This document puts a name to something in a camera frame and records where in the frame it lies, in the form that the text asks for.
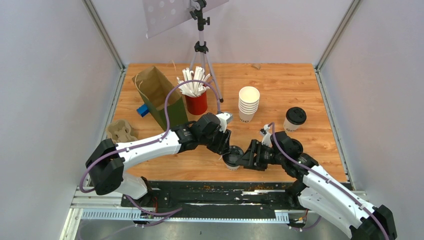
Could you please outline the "black plastic cup lid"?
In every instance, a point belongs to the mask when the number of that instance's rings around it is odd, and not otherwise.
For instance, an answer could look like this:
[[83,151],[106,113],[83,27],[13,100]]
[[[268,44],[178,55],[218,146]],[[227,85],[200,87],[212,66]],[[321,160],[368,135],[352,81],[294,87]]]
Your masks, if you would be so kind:
[[286,111],[285,118],[293,125],[303,125],[307,114],[301,107],[291,107]]

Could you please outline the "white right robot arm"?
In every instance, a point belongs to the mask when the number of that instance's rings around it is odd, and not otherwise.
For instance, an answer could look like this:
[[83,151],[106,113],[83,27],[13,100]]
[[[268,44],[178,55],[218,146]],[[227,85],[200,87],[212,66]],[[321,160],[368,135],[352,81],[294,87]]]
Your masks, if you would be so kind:
[[286,204],[292,209],[312,210],[338,227],[352,240],[397,238],[392,211],[363,200],[330,176],[301,143],[284,131],[266,132],[262,141],[253,139],[246,151],[231,146],[224,162],[228,167],[264,171],[280,165],[296,181],[288,188]]

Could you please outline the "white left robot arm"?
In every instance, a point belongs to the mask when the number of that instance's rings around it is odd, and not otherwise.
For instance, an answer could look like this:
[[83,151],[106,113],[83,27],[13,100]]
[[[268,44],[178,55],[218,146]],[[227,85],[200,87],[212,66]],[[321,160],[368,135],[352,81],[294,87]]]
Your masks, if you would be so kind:
[[177,125],[142,140],[120,143],[113,143],[110,138],[102,140],[85,163],[93,191],[99,196],[121,193],[142,207],[149,206],[153,193],[148,181],[127,173],[127,169],[161,156],[192,151],[198,146],[224,155],[230,148],[231,131],[227,126],[232,120],[228,112],[207,113],[197,121]]

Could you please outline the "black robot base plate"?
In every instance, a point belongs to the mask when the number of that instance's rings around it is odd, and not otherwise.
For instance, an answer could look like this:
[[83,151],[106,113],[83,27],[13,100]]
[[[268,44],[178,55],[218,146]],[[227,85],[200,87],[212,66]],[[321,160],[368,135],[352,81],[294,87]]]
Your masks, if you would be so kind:
[[309,213],[287,192],[291,182],[150,181],[136,205],[175,218],[271,220],[277,212],[297,219]]

